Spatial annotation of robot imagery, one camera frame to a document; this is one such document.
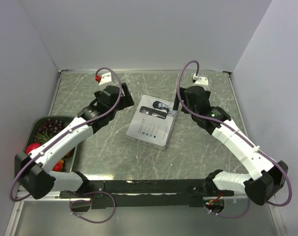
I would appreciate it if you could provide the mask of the white cardboard clipper box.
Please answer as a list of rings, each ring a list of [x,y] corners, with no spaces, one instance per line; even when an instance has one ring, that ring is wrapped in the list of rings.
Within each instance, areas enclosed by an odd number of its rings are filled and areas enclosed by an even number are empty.
[[[177,116],[174,103],[142,96],[126,137],[134,142],[165,150]]]

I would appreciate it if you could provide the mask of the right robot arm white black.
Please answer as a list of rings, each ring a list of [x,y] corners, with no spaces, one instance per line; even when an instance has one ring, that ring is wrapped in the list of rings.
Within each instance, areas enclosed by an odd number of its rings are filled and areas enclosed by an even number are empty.
[[[211,106],[210,94],[201,86],[179,87],[173,109],[182,105],[182,111],[190,114],[200,128],[225,145],[248,173],[216,170],[206,178],[207,192],[217,196],[221,191],[233,191],[246,194],[257,205],[269,203],[270,198],[288,183],[287,164],[268,157],[241,132],[221,107]]]

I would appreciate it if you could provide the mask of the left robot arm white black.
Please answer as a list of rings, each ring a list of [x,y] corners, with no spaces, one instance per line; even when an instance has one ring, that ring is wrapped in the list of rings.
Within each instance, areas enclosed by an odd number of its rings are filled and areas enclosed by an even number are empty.
[[[71,191],[82,198],[89,191],[89,180],[79,172],[55,173],[53,167],[69,151],[94,135],[114,119],[116,112],[134,105],[126,83],[106,86],[95,92],[95,99],[83,108],[61,132],[29,154],[15,156],[15,181],[35,199],[51,191]]]

